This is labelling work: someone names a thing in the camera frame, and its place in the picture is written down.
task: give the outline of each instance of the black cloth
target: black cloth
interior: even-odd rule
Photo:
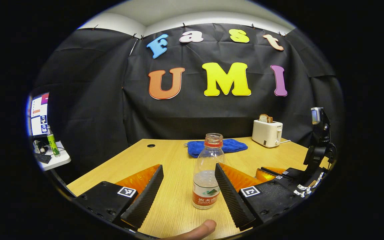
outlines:
[[[136,40],[113,30],[76,30],[37,77],[32,95],[49,92],[48,123],[71,158],[56,169],[67,184],[128,147],[121,88]]]
[[[241,29],[250,38],[248,43],[230,39],[230,29]],[[201,31],[202,42],[180,43],[183,32]],[[156,59],[146,45],[162,34],[168,34],[167,51]],[[262,36],[271,34],[284,47],[278,51]],[[231,64],[247,64],[247,83],[250,96],[220,94],[206,97],[207,73],[202,64],[216,62],[227,73]],[[285,69],[286,97],[275,96],[276,88],[271,65]],[[148,74],[165,70],[162,89],[171,88],[169,70],[184,67],[179,94],[172,99],[156,100],[149,96]],[[124,83],[124,117],[129,143],[142,138],[201,139],[209,132],[225,138],[251,136],[253,120],[268,114],[283,123],[282,136],[308,147],[311,137],[311,111],[316,99],[332,100],[326,90],[315,91],[308,71],[295,47],[277,33],[236,24],[199,24],[157,32],[136,44],[128,58]]]
[[[230,29],[241,29],[248,43],[234,42]],[[181,43],[187,31],[201,31],[202,42]],[[148,43],[168,34],[167,51],[153,59]],[[262,36],[278,39],[283,51]],[[250,96],[221,91],[206,97],[207,72],[215,62],[228,73],[235,62],[247,64]],[[287,96],[274,94],[271,65],[284,68]],[[169,70],[183,67],[177,96],[156,100],[149,94],[148,74],[164,70],[161,89],[172,86]],[[77,175],[72,181],[143,138],[203,139],[209,132],[224,138],[251,136],[253,120],[268,114],[283,123],[282,137],[304,147],[310,143],[312,107],[324,107],[332,138],[341,137],[343,103],[335,73],[318,49],[298,30],[286,37],[237,24],[198,24],[164,30],[143,40],[107,29],[79,29],[50,56],[32,95],[50,92],[48,122]]]

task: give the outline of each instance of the plastic water bottle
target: plastic water bottle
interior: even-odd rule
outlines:
[[[47,139],[54,156],[57,158],[60,157],[60,152],[58,151],[58,148],[56,146],[56,142],[54,140],[53,132],[50,129],[50,125],[47,126]]]
[[[214,170],[216,163],[225,161],[222,146],[223,136],[221,134],[206,134],[204,149],[199,154],[194,169],[192,204],[196,208],[213,207],[220,193]]]

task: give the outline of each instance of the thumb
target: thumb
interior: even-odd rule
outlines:
[[[201,240],[212,234],[216,229],[216,225],[217,224],[214,220],[205,220],[203,224],[192,231],[173,237],[162,238],[162,240]]]

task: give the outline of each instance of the foam letter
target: foam letter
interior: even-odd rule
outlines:
[[[204,63],[202,68],[207,70],[207,90],[205,96],[218,96],[220,91],[216,88],[216,82],[225,95],[227,95],[234,83],[232,94],[235,96],[250,96],[251,90],[248,89],[247,76],[245,70],[247,64],[234,62],[226,74],[218,63]]]
[[[287,95],[287,90],[285,89],[284,84],[284,68],[277,65],[271,65],[271,69],[275,74],[276,89],[274,93],[276,96],[285,97]]]
[[[169,90],[161,89],[162,77],[165,74],[164,70],[157,70],[149,73],[151,78],[149,82],[149,94],[154,99],[170,99],[175,97],[179,92],[182,85],[182,73],[185,71],[183,67],[176,67],[170,70],[173,75],[172,86]]]
[[[154,53],[154,56],[152,56],[152,58],[154,59],[157,58],[159,55],[163,54],[167,50],[166,47],[162,47],[168,44],[167,40],[164,39],[166,37],[168,37],[167,34],[162,34],[161,36],[159,36],[157,39],[153,40],[146,46],[146,47],[150,47],[152,52]]]
[[[179,39],[182,43],[188,43],[188,42],[202,42],[204,38],[202,38],[202,32],[200,31],[189,31],[189,32],[184,32],[183,37]]]
[[[265,39],[269,41],[269,44],[275,48],[276,50],[282,51],[284,48],[282,46],[279,46],[276,42],[278,41],[276,38],[272,37],[270,34],[263,35]]]
[[[250,39],[246,36],[247,33],[240,29],[230,29],[229,30],[230,39],[239,43],[247,43]]]

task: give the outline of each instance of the blue letter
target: blue letter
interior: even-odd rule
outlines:
[[[161,36],[159,36],[157,39],[153,40],[146,46],[146,47],[150,47],[152,52],[154,52],[154,56],[153,56],[154,59],[157,58],[159,55],[163,54],[167,50],[166,47],[162,47],[168,44],[167,40],[164,39],[166,37],[168,37],[167,34],[162,34]]]

